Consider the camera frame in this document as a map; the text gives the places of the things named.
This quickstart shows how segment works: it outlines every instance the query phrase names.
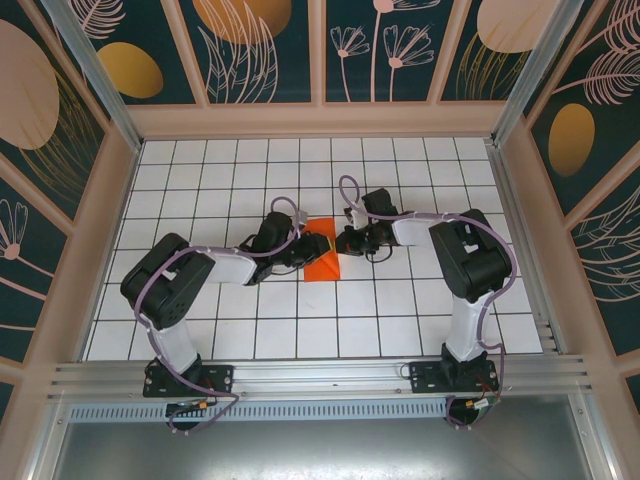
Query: orange cloth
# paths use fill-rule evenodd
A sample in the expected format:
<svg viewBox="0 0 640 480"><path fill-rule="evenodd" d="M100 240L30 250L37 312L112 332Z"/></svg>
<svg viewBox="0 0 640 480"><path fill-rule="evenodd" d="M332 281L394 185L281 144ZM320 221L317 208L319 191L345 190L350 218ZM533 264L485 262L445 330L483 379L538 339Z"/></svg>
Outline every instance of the orange cloth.
<svg viewBox="0 0 640 480"><path fill-rule="evenodd" d="M329 239L331 251L311 265L304 267L305 282L332 282L340 280L340 263L336 253L336 224L333 218L314 218L307 222L305 232L320 233Z"/></svg>

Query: purple cable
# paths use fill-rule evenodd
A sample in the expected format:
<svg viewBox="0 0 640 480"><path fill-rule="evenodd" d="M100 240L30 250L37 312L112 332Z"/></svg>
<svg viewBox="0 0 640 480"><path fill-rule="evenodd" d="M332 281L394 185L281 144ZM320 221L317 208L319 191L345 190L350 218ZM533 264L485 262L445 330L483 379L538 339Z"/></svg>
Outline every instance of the purple cable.
<svg viewBox="0 0 640 480"><path fill-rule="evenodd" d="M345 193L345 187L343 186L343 183L345 180L349 180L351 183L353 183L353 186L355 187L355 191L356 191L356 200L355 202L349 200L349 198L347 197L347 194ZM482 311L480 312L480 317L478 318L478 327L476 329L476 339L478 341L478 344L484 348L485 350L495 350L495 349L500 349L500 379L499 379L499 383L498 383L498 392L497 395L500 396L500 393L502 392L502 384L503 384L503 380L504 380L504 356L505 356L505 351L504 351L504 345L502 344L502 342L497 343L495 345L487 345L486 343L484 343L484 340L482 339L482 327L484 325L484 319L486 317L487 314L487 310L489 308L489 305L491 305L491 303L496 300L498 297L500 297L501 295L503 295L507 290L509 290L511 288L511 286L514 284L514 282L516 281L516 275L517 275L517 263L516 263L516 257L514 256L513 252L511 251L511 249L509 248L509 245L507 244L507 242L505 242L505 240L498 235L495 231L493 231L490 227L486 226L484 223L479 222L477 220L474 220L472 218L467 218L464 217L462 215L456 215L453 213L409 213L406 215L396 215L396 216L388 216L388 215L375 215L372 213L367 212L365 209L359 207L358 205L356 205L356 203L360 200L360 187L358 185L358 182L356 181L355 178L353 178L351 175L343 175L340 177L340 180L338 182L338 187L340 189L340 195L342 196L343 200L345 202L347 202L347 204L349 205L349 207L351 207L353 210L355 210L356 212L365 215L369 218L373 218L375 220L386 220L386 221L396 221L396 220L404 220L404 219L409 219L409 218L418 218L418 219L425 219L425 220L457 220L457 221L461 221L461 222L465 222L468 223L470 225L473 225L474 227L477 227L485 232L487 232L489 235L491 235L493 238L495 238L497 240L497 242L502 246L502 248L504 248L505 252L507 253L507 255L509 256L509 260L511 261L511 275L509 276L509 280L507 281L507 284L502 287L500 290L498 290L497 292L494 292L493 295L491 295L489 298L487 298L486 302L484 303L484 305L482 306ZM449 399L447 399L447 408L446 408L446 420L447 423L449 423L449 425L455 426L455 423L461 423L458 420L456 420L455 418L451 417L451 415L449 414L449 410L451 409L451 404L453 403L453 400L455 399L455 397L450 397ZM487 415L485 414L484 416L482 416L479 420L476 420L476 422L474 422L475 424L478 424L482 419L484 419Z"/></svg>
<svg viewBox="0 0 640 480"><path fill-rule="evenodd" d="M289 238L287 238L287 241L284 242L280 247L274 250L271 250L270 252L263 252L263 253L244 252L237 249L222 248L222 247L204 247L204 246L187 247L184 250L180 250L173 257L171 257L166 262L164 262L160 266L160 268L158 268L158 270L156 270L153 273L153 275L151 275L147 283L145 283L144 287L142 287L142 290L140 291L140 295L138 295L138 298L136 299L136 303L133 307L134 318L136 319L136 321L140 322L140 324L145 327L147 331L147 337L149 338L149 343L151 344L151 348L155 352L160 363L169 371L169 373L171 373L171 375L173 375L176 378L176 380L178 380L179 382L183 383L184 385L186 385L187 387L193 390L204 393L207 397L233 399L233 401L229 405L227 405L222 410L220 410L211 419L207 420L206 422L199 423L198 425L196 425L195 427L193 427L191 430L188 430L188 431L178 430L174 426L173 421L177 415L179 415L180 413L186 410L189 410L189 407L176 410L173 413L173 415L171 415L171 417L169 418L169 427L171 428L173 433L181 432L183 435L186 436L189 434L189 432L195 433L198 430L202 430L208 427L209 425L214 423L216 420L218 420L221 416L223 416L231 407L233 407L236 403L238 403L238 401L240 400L240 397L235 393L218 392L213 389L201 387L200 385L196 385L195 383L190 382L189 380L184 378L182 375L180 375L180 373L177 370L175 370L173 366L162 355L162 351L160 350L160 347L158 346L156 339L153 337L151 333L151 322L142 316L142 302L144 301L145 297L149 293L149 290L151 290L151 287L153 286L153 284L156 282L156 280L158 280L158 278L160 278L160 276L167 270L167 268L169 268L174 262L176 262L180 258L184 257L185 255L189 255L190 253L194 253L194 252L198 252L198 253L216 253L217 252L217 253L224 253L224 254L234 253L236 255L244 256L244 257L264 258L264 257L270 257L271 255L275 255L281 252L282 250L284 250L285 248L287 248L296 237L300 236L300 211L296 206L296 204L293 203L293 201L287 197L277 197L273 199L273 201L271 202L272 211L273 211L274 205L281 200L286 201L287 203L289 203L289 205L293 207L295 227L293 232L291 232L291 234L289 235Z"/></svg>

